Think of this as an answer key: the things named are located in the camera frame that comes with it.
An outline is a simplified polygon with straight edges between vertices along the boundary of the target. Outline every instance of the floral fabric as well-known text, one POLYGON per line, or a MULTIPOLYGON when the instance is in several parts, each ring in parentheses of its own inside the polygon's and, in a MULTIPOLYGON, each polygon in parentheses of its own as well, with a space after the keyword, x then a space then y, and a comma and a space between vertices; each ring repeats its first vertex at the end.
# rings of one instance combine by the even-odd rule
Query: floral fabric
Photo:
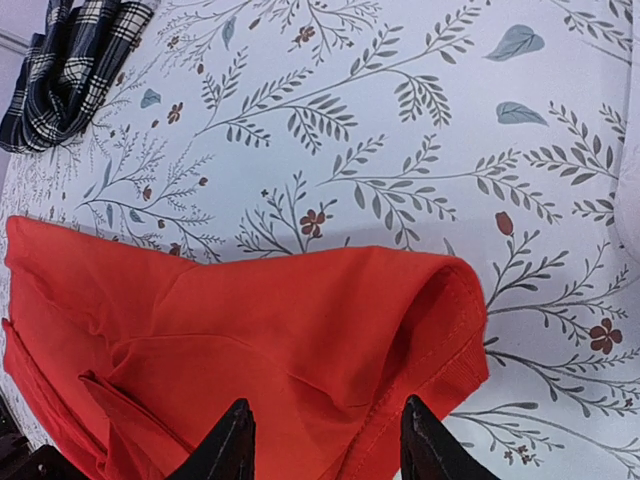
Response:
POLYGON ((202 263, 460 256, 491 378, 447 426, 500 478, 640 479, 640 269, 613 215, 632 3, 167 0, 87 131, 14 157, 2 219, 202 263))

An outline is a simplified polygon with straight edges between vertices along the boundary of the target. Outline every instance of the red cloth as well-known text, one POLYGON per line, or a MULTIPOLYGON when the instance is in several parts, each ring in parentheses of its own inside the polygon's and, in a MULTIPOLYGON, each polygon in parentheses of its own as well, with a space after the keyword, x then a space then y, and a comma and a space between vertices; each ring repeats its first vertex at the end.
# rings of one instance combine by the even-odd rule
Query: red cloth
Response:
POLYGON ((202 266, 7 225, 5 368, 89 477, 164 478, 238 397, 260 479, 389 480, 411 393, 446 416, 487 378, 462 260, 382 248, 202 266))

